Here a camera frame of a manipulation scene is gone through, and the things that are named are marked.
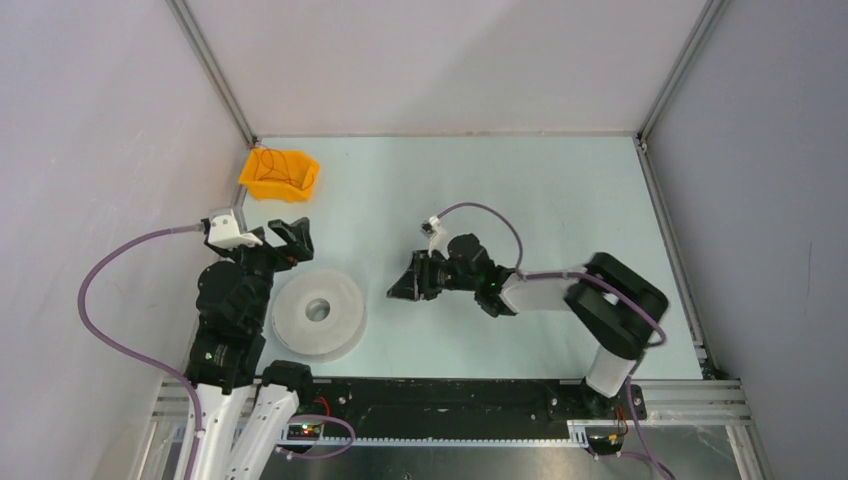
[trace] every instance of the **purple cable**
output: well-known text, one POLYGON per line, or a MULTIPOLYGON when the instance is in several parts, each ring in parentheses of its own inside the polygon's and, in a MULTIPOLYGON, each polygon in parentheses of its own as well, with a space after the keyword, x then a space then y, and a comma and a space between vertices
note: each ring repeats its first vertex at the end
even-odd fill
POLYGON ((636 368, 639 367, 639 364, 633 367, 633 370, 630 371, 630 374, 627 375, 627 379, 624 380, 624 390, 627 392, 627 405, 630 407, 630 416, 633 418, 633 427, 636 429, 636 435, 639 436, 639 441, 642 442, 642 448, 645 449, 645 455, 636 452, 625 452, 628 457, 638 458, 639 460, 646 460, 651 463, 659 472, 662 474, 663 478, 666 480, 675 480, 674 474, 671 473, 671 470, 668 469, 665 465, 660 463, 657 460, 657 457, 654 456, 654 452, 648 447, 648 442, 645 441, 645 437, 642 434, 642 426, 639 425, 639 417, 636 415, 636 406, 633 404, 633 392, 632 386, 630 385, 630 379, 633 375, 633 372, 636 371, 636 368))
POLYGON ((502 221, 504 223, 504 225, 506 225, 507 228, 509 228, 509 231, 512 232, 512 235, 515 237, 516 243, 518 243, 518 260, 515 261, 515 273, 518 275, 518 278, 524 278, 524 274, 521 273, 521 260, 524 259, 524 245, 521 243, 521 236, 518 235, 518 230, 516 230, 515 227, 513 227, 512 224, 509 222, 509 220, 507 220, 506 217, 501 215, 500 212, 498 212, 497 210, 495 210, 492 207, 488 207, 486 205, 483 205, 482 203, 460 202, 460 203, 457 203, 455 205, 451 205, 450 207, 442 210, 441 213, 436 215, 436 218, 441 220, 445 215, 449 214, 450 212, 452 212, 452 211, 454 211, 458 208, 462 208, 462 207, 474 207, 474 208, 479 208, 481 210, 485 210, 485 211, 491 213, 492 215, 498 217, 500 219, 500 221, 502 221))
POLYGON ((304 460, 323 460, 325 458, 331 458, 331 457, 335 457, 336 455, 341 455, 342 453, 349 450, 350 447, 353 446, 353 442, 356 441, 356 433, 354 433, 353 427, 349 423, 342 420, 341 418, 328 417, 326 415, 295 415, 294 417, 289 419, 289 422, 290 423, 303 423, 303 422, 307 422, 307 421, 310 421, 310 420, 311 421, 321 420, 322 422, 330 422, 330 423, 335 423, 335 424, 341 425, 341 426, 345 427, 347 429, 347 431, 350 433, 350 440, 348 440, 348 442, 345 443, 344 446, 342 446, 342 448, 340 448, 338 450, 334 450, 330 453, 322 454, 322 455, 306 455, 306 454, 303 454, 303 453, 295 453, 295 452, 286 450, 285 448, 282 448, 281 450, 283 451, 283 453, 285 453, 286 455, 291 455, 292 457, 302 458, 304 460))
MULTIPOLYGON (((82 324, 85 325, 85 328, 87 328, 88 331, 92 333, 92 335, 100 339, 100 341, 102 341, 106 345, 109 345, 115 350, 123 353, 124 355, 144 362, 148 365, 152 365, 158 368, 159 370, 164 371, 168 375, 171 375, 172 377, 176 378, 177 381, 180 382, 180 384, 182 384, 182 386, 185 387, 186 390, 188 390, 188 396, 191 397, 191 402, 194 406, 195 432, 203 431, 202 410, 200 408, 200 399, 197 397, 197 392, 194 390, 194 387, 192 387, 188 379, 186 379, 180 372, 178 372, 173 367, 165 365, 164 363, 156 359, 150 358, 136 351, 130 350, 129 348, 109 338, 109 336, 107 336, 105 333, 101 332, 100 329, 94 326, 94 324, 91 322, 91 319, 88 317, 88 310, 86 310, 85 308, 85 296, 88 293, 88 287, 91 286, 91 282, 94 280, 94 277, 96 277, 97 274, 100 273, 100 270, 103 270, 103 267, 105 267, 109 262, 116 259, 119 255, 131 249, 132 247, 140 243, 146 242, 147 240, 154 239, 156 237, 163 237, 172 233, 198 232, 201 231, 202 228, 202 224, 187 225, 185 227, 166 228, 165 230, 158 230, 156 232, 148 233, 147 235, 142 235, 136 238, 135 240, 131 240, 123 244, 122 246, 118 247, 118 249, 114 252, 110 253, 109 255, 106 255, 103 260, 100 260, 97 265, 95 265, 94 268, 92 268, 91 271, 88 272, 88 275, 85 276, 85 279, 80 285, 80 291, 77 295, 77 309, 79 310, 80 319, 82 320, 82 324)), ((200 438, 196 436, 193 437, 191 441, 191 451, 189 452, 188 462, 186 463, 185 475, 183 476, 185 480, 191 479, 192 469, 194 468, 194 460, 197 456, 197 449, 199 445, 200 438)))

